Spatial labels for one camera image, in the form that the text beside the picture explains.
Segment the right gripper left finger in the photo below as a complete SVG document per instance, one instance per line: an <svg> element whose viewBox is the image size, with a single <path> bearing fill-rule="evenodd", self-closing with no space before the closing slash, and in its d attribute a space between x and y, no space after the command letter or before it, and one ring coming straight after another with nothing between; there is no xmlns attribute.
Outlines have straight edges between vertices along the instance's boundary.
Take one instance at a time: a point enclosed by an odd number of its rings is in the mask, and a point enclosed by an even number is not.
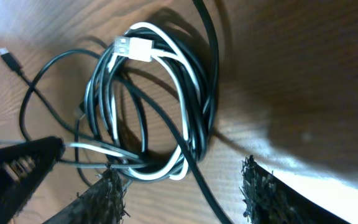
<svg viewBox="0 0 358 224"><path fill-rule="evenodd" d="M108 169L92 187L72 201L46 224L119 224L126 214L122 180Z"/></svg>

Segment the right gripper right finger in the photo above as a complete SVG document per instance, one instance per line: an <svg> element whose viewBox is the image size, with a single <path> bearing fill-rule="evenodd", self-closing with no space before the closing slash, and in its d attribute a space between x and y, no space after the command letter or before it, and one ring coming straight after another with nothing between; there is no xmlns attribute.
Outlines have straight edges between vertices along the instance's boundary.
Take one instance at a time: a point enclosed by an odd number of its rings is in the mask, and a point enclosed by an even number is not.
<svg viewBox="0 0 358 224"><path fill-rule="evenodd" d="M346 223L276 178L253 156L242 161L243 216L251 223Z"/></svg>

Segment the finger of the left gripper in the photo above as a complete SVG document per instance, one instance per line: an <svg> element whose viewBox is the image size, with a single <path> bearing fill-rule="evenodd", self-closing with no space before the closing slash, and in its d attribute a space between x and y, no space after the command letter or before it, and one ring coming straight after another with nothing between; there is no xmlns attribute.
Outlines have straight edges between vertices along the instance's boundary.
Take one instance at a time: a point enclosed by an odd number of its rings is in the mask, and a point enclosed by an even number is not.
<svg viewBox="0 0 358 224"><path fill-rule="evenodd" d="M9 223L63 155L63 140L0 141L0 223Z"/></svg>

